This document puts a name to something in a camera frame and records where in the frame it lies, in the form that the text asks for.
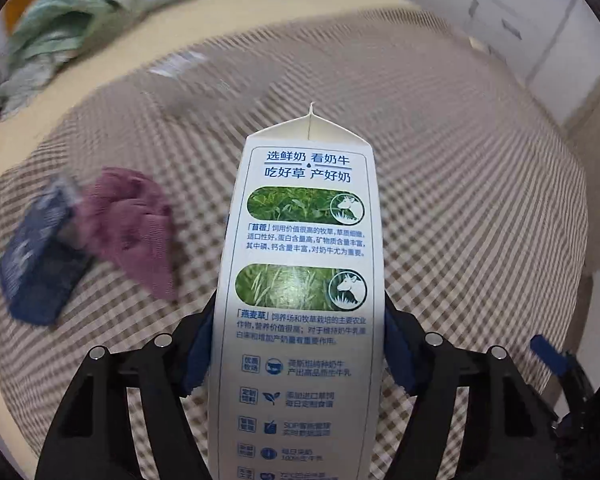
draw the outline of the grass image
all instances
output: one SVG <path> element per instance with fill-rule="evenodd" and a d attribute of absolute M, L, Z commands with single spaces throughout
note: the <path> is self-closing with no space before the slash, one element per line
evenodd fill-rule
<path fill-rule="evenodd" d="M 337 214 L 346 220 L 339 222 L 331 214 L 331 200 L 340 194 L 353 193 L 334 189 L 309 187 L 260 187 L 247 200 L 247 210 L 258 220 L 280 220 L 285 222 L 316 222 L 319 224 L 350 224 L 355 216 L 347 209 Z"/>
<path fill-rule="evenodd" d="M 244 303 L 251 306 L 351 310 L 352 299 L 348 300 L 346 295 L 338 298 L 342 305 L 334 305 L 329 298 L 329 283 L 337 274 L 342 275 L 343 270 L 347 269 L 251 264 L 238 273 L 235 291 Z"/>

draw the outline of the green plant photo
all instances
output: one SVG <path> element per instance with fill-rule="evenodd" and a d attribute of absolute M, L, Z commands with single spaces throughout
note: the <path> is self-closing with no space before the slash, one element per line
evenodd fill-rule
<path fill-rule="evenodd" d="M 364 215 L 355 194 L 309 187 L 260 187 L 247 200 L 247 210 L 258 220 L 353 225 Z"/>
<path fill-rule="evenodd" d="M 246 304 L 293 310 L 352 311 L 366 300 L 366 283 L 350 269 L 251 264 L 236 276 Z"/>

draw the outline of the navy blue cloth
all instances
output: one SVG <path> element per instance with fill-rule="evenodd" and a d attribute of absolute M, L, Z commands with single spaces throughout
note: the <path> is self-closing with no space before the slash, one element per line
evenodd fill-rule
<path fill-rule="evenodd" d="M 29 207 L 0 258 L 0 286 L 15 319 L 53 324 L 88 268 L 91 257 L 58 237 L 75 199 L 67 179 L 55 178 Z"/>

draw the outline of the cabinet drawer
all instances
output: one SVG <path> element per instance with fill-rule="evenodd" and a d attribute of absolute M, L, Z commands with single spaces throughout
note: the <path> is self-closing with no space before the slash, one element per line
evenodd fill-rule
<path fill-rule="evenodd" d="M 473 0 L 465 31 L 495 50 L 513 72 L 526 78 L 551 37 L 497 0 Z"/>

